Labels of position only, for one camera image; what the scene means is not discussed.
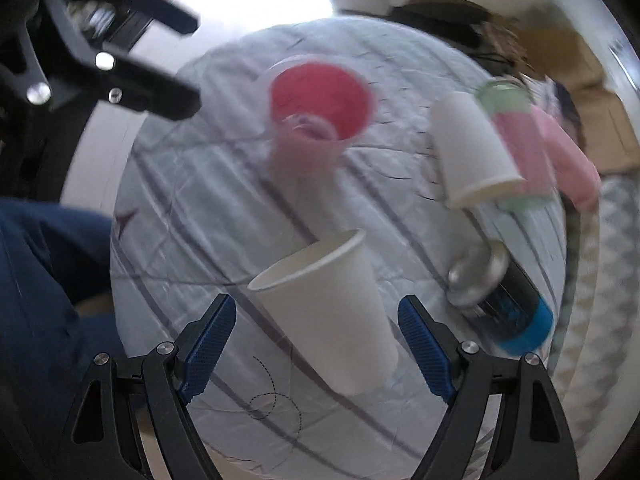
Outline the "pink translucent plastic cup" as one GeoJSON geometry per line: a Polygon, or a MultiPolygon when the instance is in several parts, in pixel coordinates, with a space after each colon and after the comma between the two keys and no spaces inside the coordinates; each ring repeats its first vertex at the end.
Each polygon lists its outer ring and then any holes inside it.
{"type": "Polygon", "coordinates": [[[376,97],[346,58],[298,54],[273,64],[256,82],[273,177],[323,176],[369,128],[376,97]]]}

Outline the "pink and green cup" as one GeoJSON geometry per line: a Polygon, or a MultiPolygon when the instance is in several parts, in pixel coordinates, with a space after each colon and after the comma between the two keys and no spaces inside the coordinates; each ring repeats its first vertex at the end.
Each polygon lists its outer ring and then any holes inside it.
{"type": "Polygon", "coordinates": [[[517,212],[546,206],[554,196],[555,177],[524,84],[514,78],[494,78],[478,88],[475,97],[524,179],[500,208],[517,212]]]}

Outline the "person's blue trousers leg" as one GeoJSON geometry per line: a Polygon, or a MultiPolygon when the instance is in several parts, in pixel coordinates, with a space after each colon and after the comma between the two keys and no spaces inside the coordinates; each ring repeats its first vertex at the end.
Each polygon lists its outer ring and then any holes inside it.
{"type": "Polygon", "coordinates": [[[114,314],[76,310],[111,290],[111,229],[92,211],[1,202],[1,368],[35,441],[60,435],[96,354],[125,352],[114,314]]]}

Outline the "pink cushion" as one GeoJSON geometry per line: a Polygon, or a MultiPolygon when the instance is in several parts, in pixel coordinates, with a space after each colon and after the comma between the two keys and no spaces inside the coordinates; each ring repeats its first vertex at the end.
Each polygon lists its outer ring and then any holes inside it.
{"type": "Polygon", "coordinates": [[[593,209],[599,200],[601,178],[596,166],[560,124],[538,106],[533,116],[551,162],[556,188],[578,211],[593,209]]]}

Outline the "black and blue can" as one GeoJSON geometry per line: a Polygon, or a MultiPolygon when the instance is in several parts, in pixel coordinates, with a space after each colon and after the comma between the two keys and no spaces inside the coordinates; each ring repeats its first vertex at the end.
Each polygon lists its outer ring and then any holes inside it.
{"type": "Polygon", "coordinates": [[[502,351],[522,356],[544,345],[553,313],[501,240],[469,247],[447,280],[449,303],[502,351]]]}

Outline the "cardboard box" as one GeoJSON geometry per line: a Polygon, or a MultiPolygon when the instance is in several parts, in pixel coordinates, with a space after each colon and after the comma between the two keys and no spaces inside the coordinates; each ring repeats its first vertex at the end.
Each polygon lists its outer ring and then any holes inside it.
{"type": "Polygon", "coordinates": [[[600,174],[639,169],[639,141],[620,97],[605,87],[605,71],[582,36],[570,28],[519,29],[526,75],[568,92],[582,126],[579,145],[600,174]]]}

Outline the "white paper cup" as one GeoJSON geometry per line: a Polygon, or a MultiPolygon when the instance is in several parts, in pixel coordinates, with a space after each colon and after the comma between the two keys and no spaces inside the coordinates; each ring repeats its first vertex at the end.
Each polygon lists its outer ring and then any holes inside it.
{"type": "Polygon", "coordinates": [[[381,387],[398,364],[365,238],[356,229],[319,240],[248,284],[300,355],[343,396],[381,387]]]}
{"type": "Polygon", "coordinates": [[[446,204],[474,207],[514,194],[524,183],[518,166],[472,94],[451,92],[431,107],[434,145],[446,204]]]}

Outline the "patterned triangle sofa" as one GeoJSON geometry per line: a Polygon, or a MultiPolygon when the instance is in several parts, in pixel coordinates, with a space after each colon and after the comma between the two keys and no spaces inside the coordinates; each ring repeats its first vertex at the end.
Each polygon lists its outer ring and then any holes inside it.
{"type": "Polygon", "coordinates": [[[639,413],[639,176],[602,181],[567,217],[567,276],[550,370],[580,475],[597,477],[639,413]]]}

